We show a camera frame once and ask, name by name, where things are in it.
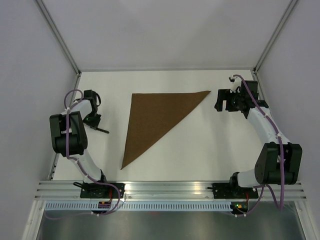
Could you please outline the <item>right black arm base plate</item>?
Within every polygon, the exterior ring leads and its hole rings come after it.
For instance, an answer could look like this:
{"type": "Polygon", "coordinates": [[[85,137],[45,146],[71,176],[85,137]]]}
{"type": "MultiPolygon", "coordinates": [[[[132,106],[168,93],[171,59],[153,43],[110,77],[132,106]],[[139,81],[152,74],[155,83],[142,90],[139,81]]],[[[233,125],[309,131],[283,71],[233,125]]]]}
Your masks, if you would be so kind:
{"type": "Polygon", "coordinates": [[[213,193],[213,198],[220,199],[258,199],[259,194],[250,187],[239,187],[231,186],[229,183],[213,183],[211,186],[206,188],[211,190],[213,193]]]}

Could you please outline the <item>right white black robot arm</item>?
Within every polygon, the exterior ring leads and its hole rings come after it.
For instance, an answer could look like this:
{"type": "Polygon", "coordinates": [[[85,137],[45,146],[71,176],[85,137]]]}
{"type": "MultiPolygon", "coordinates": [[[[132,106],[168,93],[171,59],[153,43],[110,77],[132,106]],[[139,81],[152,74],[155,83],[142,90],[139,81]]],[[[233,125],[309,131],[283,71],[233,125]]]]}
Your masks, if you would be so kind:
{"type": "Polygon", "coordinates": [[[269,106],[259,99],[258,83],[231,78],[231,89],[219,89],[214,108],[221,112],[241,112],[251,123],[263,147],[253,169],[236,172],[228,192],[241,197],[247,188],[258,185],[294,185],[298,180],[302,147],[291,143],[275,124],[269,106]]]}

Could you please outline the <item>brown cloth napkin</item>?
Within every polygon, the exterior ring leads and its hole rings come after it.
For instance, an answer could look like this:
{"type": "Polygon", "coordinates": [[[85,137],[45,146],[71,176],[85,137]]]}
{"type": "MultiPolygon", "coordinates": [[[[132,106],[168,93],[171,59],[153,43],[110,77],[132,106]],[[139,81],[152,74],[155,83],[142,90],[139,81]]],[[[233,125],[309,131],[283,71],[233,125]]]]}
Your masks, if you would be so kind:
{"type": "Polygon", "coordinates": [[[124,169],[151,148],[209,94],[209,90],[133,93],[121,168],[124,169]]]}

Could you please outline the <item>black handled knife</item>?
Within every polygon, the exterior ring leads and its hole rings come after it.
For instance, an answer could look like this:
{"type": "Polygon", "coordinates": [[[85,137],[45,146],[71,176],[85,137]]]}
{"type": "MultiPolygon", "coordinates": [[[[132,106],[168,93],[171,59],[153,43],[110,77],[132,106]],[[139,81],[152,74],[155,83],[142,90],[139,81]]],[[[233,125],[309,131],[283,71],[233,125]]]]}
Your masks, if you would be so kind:
{"type": "Polygon", "coordinates": [[[104,130],[104,129],[101,129],[101,128],[96,128],[96,131],[99,131],[99,132],[102,132],[102,133],[105,133],[105,134],[110,134],[110,132],[108,130],[104,130]]]}

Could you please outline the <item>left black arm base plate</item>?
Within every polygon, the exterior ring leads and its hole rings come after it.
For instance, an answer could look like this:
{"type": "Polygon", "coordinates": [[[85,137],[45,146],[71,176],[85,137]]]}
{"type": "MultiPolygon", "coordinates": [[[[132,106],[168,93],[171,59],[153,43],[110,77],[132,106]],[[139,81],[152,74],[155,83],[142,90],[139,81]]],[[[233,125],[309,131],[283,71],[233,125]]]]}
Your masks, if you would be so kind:
{"type": "Polygon", "coordinates": [[[120,182],[111,183],[114,185],[118,190],[112,186],[106,186],[96,183],[83,183],[81,186],[80,198],[82,199],[116,199],[116,198],[123,198],[125,193],[125,184],[120,182]]]}

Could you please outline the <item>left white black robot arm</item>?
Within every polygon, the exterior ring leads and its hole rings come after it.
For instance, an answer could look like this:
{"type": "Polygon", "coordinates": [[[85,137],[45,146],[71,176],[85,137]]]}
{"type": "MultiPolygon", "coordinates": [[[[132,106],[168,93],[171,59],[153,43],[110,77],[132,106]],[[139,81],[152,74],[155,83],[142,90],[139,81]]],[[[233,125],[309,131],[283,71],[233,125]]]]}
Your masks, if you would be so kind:
{"type": "Polygon", "coordinates": [[[94,90],[77,90],[80,98],[65,106],[62,113],[49,117],[52,148],[55,153],[70,160],[83,176],[83,182],[93,184],[91,191],[98,198],[109,193],[109,185],[103,171],[94,163],[88,151],[85,126],[105,134],[110,132],[99,127],[101,115],[98,107],[101,97],[94,90]]]}

